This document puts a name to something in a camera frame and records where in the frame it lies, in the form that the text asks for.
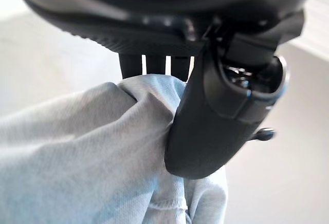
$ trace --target light blue cloth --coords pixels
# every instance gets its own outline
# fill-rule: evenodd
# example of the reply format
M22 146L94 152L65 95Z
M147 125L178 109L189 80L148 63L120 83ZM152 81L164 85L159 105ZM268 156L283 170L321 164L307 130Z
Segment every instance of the light blue cloth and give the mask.
M184 88L138 76L2 119L0 223L223 223L224 168L184 180L164 165Z

